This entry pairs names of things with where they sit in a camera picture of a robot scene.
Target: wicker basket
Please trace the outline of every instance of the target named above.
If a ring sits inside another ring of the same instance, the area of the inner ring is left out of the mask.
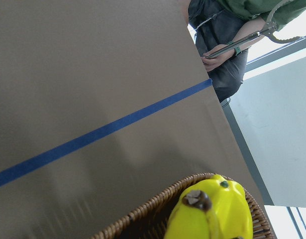
[[[92,239],[162,239],[168,217],[176,205],[180,194],[201,180],[208,179],[212,173],[195,174],[186,177],[148,200],[143,205],[109,225]],[[269,222],[255,199],[245,190],[252,221],[253,238],[274,239]]]

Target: denim shorts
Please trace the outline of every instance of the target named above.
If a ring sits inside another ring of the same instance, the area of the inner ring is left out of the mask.
[[[219,44],[232,41],[245,21],[224,9],[216,0],[191,0],[189,24],[197,29],[196,48],[202,56]],[[236,93],[243,82],[248,50],[243,50],[208,72],[220,102]]]

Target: t-shirt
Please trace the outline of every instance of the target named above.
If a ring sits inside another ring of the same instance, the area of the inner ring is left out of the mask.
[[[243,20],[252,20],[257,16],[267,20],[270,11],[281,0],[217,0],[225,9]],[[306,0],[294,0],[280,7],[273,15],[272,21],[278,30],[298,17],[306,10]]]

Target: light blue wall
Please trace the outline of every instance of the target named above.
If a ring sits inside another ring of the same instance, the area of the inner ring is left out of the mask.
[[[274,204],[306,207],[306,57],[246,80],[230,107]]]

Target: blue tape strip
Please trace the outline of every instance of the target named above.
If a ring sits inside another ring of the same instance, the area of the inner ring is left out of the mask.
[[[0,172],[0,187],[212,85],[208,79]]]

